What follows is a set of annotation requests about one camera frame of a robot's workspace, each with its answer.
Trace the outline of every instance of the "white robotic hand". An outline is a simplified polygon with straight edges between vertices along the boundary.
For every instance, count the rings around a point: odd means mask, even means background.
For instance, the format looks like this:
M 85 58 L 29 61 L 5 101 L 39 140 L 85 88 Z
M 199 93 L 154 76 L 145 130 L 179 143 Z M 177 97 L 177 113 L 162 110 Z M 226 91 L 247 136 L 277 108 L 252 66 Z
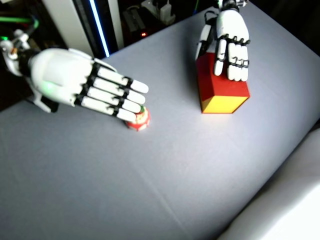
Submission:
M 25 76 L 34 93 L 33 103 L 50 113 L 58 104 L 76 105 L 134 122 L 146 101 L 146 84 L 117 73 L 109 64 L 75 49 L 30 49 L 29 36 L 15 31 L 16 39 L 1 41 L 8 70 Z
M 248 80 L 248 49 L 250 43 L 249 32 L 243 17 L 239 13 L 239 6 L 244 7 L 246 1 L 219 0 L 220 13 L 208 11 L 205 14 L 205 26 L 200 36 L 196 52 L 196 59 L 205 54 L 209 46 L 216 40 L 215 63 L 213 73 L 220 76 L 224 63 L 227 61 L 227 76 L 230 80 Z M 216 16 L 207 19 L 207 14 Z

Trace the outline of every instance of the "white fabric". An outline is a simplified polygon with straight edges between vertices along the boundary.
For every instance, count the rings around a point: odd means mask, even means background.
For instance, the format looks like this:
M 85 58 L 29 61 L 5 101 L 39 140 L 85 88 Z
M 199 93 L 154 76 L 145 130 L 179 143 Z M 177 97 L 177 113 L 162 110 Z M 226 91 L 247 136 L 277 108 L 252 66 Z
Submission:
M 219 240 L 320 239 L 320 129 L 310 133 L 272 183 Z

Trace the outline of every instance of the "gray table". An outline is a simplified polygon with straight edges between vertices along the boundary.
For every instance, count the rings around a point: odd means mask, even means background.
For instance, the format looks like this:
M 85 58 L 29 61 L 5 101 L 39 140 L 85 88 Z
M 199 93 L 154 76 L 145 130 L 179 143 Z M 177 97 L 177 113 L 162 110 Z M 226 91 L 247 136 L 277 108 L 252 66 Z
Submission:
M 150 87 L 151 126 L 20 102 L 0 114 L 1 240 L 211 239 L 320 117 L 320 58 L 249 4 L 251 98 L 201 114 L 203 13 L 107 60 Z

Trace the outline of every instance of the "back of robotic hand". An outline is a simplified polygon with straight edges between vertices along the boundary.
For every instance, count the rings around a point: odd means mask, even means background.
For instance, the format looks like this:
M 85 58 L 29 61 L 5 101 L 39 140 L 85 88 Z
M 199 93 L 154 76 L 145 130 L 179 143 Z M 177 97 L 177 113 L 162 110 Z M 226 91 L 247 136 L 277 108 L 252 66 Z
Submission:
M 1 41 L 10 72 L 24 76 L 34 93 L 33 103 L 55 112 L 58 104 L 76 105 L 134 122 L 146 101 L 146 84 L 123 76 L 109 64 L 75 49 L 30 49 L 29 36 L 15 31 L 16 39 Z
M 230 80 L 248 80 L 249 31 L 239 13 L 239 7 L 245 7 L 247 3 L 248 0 L 216 0 L 215 7 L 219 12 L 205 13 L 205 26 L 201 32 L 195 59 L 204 55 L 214 40 L 216 57 L 212 69 L 216 76 L 222 74 L 226 62 L 227 77 Z M 208 14 L 214 14 L 215 17 L 208 19 Z

